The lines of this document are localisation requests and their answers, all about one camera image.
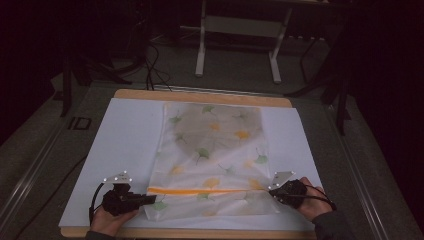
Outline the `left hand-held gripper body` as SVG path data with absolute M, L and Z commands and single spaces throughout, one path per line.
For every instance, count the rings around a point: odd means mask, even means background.
M 130 192 L 132 179 L 126 171 L 103 179 L 105 184 L 112 184 L 113 189 L 103 195 L 102 206 L 112 214 L 118 216 L 140 208 L 140 194 Z

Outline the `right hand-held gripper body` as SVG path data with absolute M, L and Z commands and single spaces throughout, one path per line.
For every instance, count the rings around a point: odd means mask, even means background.
M 282 188 L 284 190 L 284 194 L 280 196 L 284 197 L 286 205 L 294 209 L 298 209 L 303 203 L 307 189 L 300 180 L 291 180 L 293 175 L 293 171 L 275 172 L 274 178 L 271 182 L 271 190 Z

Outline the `leaf print mesh laundry bag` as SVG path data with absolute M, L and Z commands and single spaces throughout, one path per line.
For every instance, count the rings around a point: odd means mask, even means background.
M 267 188 L 272 174 L 267 152 L 241 159 L 199 159 L 167 140 L 163 125 L 148 192 L 157 195 L 145 208 L 151 221 L 194 217 L 270 215 L 279 207 Z

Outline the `person's right hand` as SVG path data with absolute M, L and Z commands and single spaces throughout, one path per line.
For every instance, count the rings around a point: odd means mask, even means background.
M 298 211 L 309 221 L 316 217 L 331 212 L 332 207 L 329 203 L 325 202 L 326 197 L 322 187 L 314 187 L 307 177 L 302 177 L 300 181 L 307 187 L 307 195 Z

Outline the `person's left hand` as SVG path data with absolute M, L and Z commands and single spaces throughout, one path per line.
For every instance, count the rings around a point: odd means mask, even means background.
M 103 207 L 99 207 L 94 214 L 90 230 L 115 237 L 120 228 L 139 213 L 138 210 L 114 216 Z

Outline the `white board sheet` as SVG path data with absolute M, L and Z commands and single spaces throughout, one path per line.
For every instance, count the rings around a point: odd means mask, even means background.
M 126 171 L 132 179 L 132 191 L 148 192 L 155 156 L 163 125 L 164 105 L 171 100 L 137 100 L 114 98 L 110 101 L 88 158 L 71 194 L 60 227 L 67 237 L 82 236 L 89 226 L 88 208 L 94 195 L 101 196 L 113 187 L 104 178 Z M 305 132 L 294 108 L 258 107 L 262 127 L 268 142 L 269 167 L 275 172 L 293 171 L 293 178 L 320 180 Z M 274 202 L 279 212 L 270 215 L 215 216 L 151 221 L 145 205 L 139 216 L 121 230 L 128 236 L 153 238 L 186 237 L 194 230 L 203 238 L 226 238 L 230 231 L 239 230 L 249 238 L 270 238 L 276 233 L 300 232 L 311 234 L 313 225 L 296 210 Z

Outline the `black tripod stand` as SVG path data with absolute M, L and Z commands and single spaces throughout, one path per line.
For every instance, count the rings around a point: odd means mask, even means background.
M 320 96 L 324 105 L 336 103 L 335 125 L 339 134 L 344 136 L 344 121 L 349 81 L 352 77 L 352 57 L 350 55 L 349 40 L 344 33 L 340 33 L 319 67 L 312 80 L 303 88 L 286 93 L 287 97 L 300 97 L 320 87 L 325 87 Z

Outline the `black stand leg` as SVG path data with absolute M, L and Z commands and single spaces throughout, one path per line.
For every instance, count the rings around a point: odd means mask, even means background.
M 61 116 L 65 117 L 72 105 L 71 65 L 68 56 L 63 59 L 62 102 Z

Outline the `metal floor rail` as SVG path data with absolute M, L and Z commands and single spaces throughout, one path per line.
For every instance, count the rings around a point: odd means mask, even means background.
M 12 194 L 5 202 L 5 205 L 1 208 L 0 225 L 5 225 L 7 222 L 10 222 L 16 215 L 26 196 L 31 191 L 31 188 L 36 181 L 37 175 L 45 164 L 51 149 L 55 145 L 61 132 L 66 128 L 68 122 L 69 120 L 67 118 L 60 118 L 55 123 L 54 128 L 49 133 L 47 140 L 44 142 L 39 152 L 29 165 L 28 169 L 16 184 Z
M 356 159 L 353 156 L 350 146 L 336 126 L 336 109 L 332 105 L 324 105 L 323 109 L 332 129 L 336 132 L 338 142 L 342 145 L 344 156 L 346 157 L 348 164 L 348 171 L 351 181 L 375 240 L 389 240 L 387 231 L 380 219 L 374 201 L 365 185 L 364 179 L 358 168 Z

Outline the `black floor bracket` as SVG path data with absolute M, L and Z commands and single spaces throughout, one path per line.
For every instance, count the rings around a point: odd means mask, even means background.
M 86 117 L 73 117 L 68 125 L 69 130 L 88 130 L 92 119 Z

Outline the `white metal stand frame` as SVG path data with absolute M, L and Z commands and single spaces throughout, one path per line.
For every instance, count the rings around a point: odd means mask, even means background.
M 281 22 L 208 15 L 206 13 L 206 9 L 207 0 L 202 0 L 200 17 L 200 43 L 195 68 L 195 75 L 197 77 L 203 76 L 206 54 L 206 33 L 214 32 L 275 38 L 275 47 L 272 51 L 269 52 L 268 58 L 274 83 L 282 83 L 277 56 L 279 54 L 288 23 L 292 15 L 292 8 L 288 8 L 286 10 L 286 12 L 283 14 L 283 20 Z

